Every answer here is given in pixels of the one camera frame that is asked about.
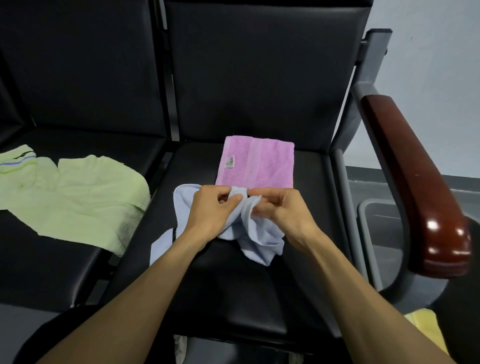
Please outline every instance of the person's right arm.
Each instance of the person's right arm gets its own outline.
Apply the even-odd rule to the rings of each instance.
[[[248,194],[263,196],[252,214],[272,220],[292,245],[318,264],[354,363],[454,363],[365,281],[318,228],[297,190],[255,188]]]

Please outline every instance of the glossy wooden armrest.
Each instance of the glossy wooden armrest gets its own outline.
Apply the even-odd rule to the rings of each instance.
[[[391,97],[364,96],[364,123],[402,215],[410,271],[452,278],[468,271],[467,220]]]

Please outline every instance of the forearm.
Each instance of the forearm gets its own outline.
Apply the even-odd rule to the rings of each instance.
[[[190,262],[195,237],[182,234],[134,283],[38,363],[143,363]]]
[[[328,237],[308,244],[355,363],[453,363],[365,281]]]

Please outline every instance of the light blue towel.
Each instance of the light blue towel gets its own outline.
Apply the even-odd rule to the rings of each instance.
[[[199,184],[182,184],[173,192],[173,205],[177,215],[176,236],[179,237],[187,226],[192,207],[193,194],[200,189]],[[252,209],[260,202],[261,196],[247,196],[247,189],[232,187],[229,198],[242,194],[243,199],[227,219],[220,239],[237,240],[245,256],[254,262],[269,266],[275,255],[282,255],[284,234],[268,219],[250,217]],[[162,234],[150,250],[150,265],[172,245],[173,229]]]

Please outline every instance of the blue stripe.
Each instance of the blue stripe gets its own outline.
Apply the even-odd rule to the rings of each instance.
[[[30,158],[36,158],[36,156],[28,156],[28,157],[23,158],[22,160],[19,160],[18,162],[5,162],[5,163],[0,163],[0,166],[15,166],[15,165],[17,165],[17,164],[22,163],[24,160],[30,159]]]

